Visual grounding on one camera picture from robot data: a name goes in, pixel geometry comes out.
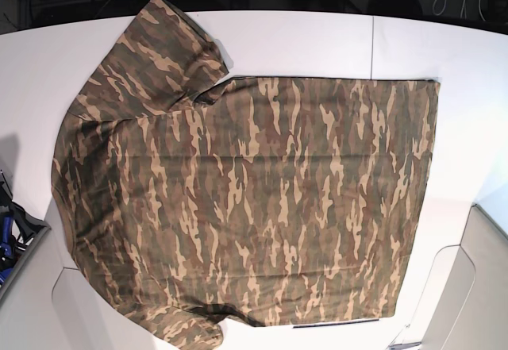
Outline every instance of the white table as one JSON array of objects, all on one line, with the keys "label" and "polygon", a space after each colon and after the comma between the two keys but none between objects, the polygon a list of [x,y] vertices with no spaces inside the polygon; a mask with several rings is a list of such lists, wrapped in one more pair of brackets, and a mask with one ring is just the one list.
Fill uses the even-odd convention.
[{"label": "white table", "polygon": [[[221,349],[384,350],[411,322],[406,341],[421,339],[471,204],[488,199],[493,215],[506,219],[508,228],[508,213],[496,197],[508,184],[508,161],[503,160],[508,153],[508,37],[332,13],[226,11],[190,16],[219,41],[231,75],[441,82],[433,164],[396,314],[377,322],[314,329],[254,329],[226,320],[221,324]],[[0,36],[0,166],[13,175],[15,201],[35,217],[46,217],[53,227],[0,309],[0,338],[6,348],[171,347],[117,314],[88,286],[65,249],[51,204],[52,153],[65,111],[131,20],[86,21]],[[25,335],[23,328],[28,327],[30,334]]]}]

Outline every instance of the camouflage t-shirt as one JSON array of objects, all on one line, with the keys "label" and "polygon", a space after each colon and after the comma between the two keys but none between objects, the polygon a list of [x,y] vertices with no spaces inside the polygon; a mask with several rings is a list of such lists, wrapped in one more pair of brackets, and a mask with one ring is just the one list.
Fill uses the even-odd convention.
[{"label": "camouflage t-shirt", "polygon": [[265,326],[393,315],[438,84],[216,85],[227,72],[213,40],[163,0],[121,35],[56,142],[53,195],[79,269],[182,349],[217,347],[227,316]]}]

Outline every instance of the fabric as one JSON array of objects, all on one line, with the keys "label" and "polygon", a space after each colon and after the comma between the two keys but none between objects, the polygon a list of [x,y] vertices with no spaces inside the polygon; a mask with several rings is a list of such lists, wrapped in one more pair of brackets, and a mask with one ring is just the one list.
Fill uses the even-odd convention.
[{"label": "fabric", "polygon": [[226,316],[264,326],[393,315],[438,84],[215,85],[227,72],[210,37],[151,0],[89,78],[52,167],[80,270],[182,349],[217,347]]}]

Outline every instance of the shirt sleeve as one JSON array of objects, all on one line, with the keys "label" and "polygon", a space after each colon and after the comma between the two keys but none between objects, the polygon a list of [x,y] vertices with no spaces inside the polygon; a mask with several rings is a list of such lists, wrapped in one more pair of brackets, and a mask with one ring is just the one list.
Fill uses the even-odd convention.
[{"label": "shirt sleeve", "polygon": [[222,343],[219,325],[174,306],[138,308],[125,316],[180,350],[214,350]]},{"label": "shirt sleeve", "polygon": [[227,73],[217,45],[195,22],[164,0],[151,0],[69,112],[88,121],[165,114],[193,102],[213,102],[198,96]]}]

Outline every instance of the blue object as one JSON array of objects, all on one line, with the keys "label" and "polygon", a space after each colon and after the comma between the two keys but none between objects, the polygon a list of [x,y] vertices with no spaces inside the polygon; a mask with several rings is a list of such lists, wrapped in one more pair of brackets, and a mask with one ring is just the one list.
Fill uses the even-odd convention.
[{"label": "blue object", "polygon": [[0,271],[0,285],[2,285],[7,280],[7,277],[9,277],[10,272],[12,271],[13,268],[7,268],[4,269],[3,271]]},{"label": "blue object", "polygon": [[2,241],[0,248],[4,249],[4,257],[13,258],[13,248],[9,245],[10,235],[13,230],[14,219],[12,217],[4,217],[2,225]]}]

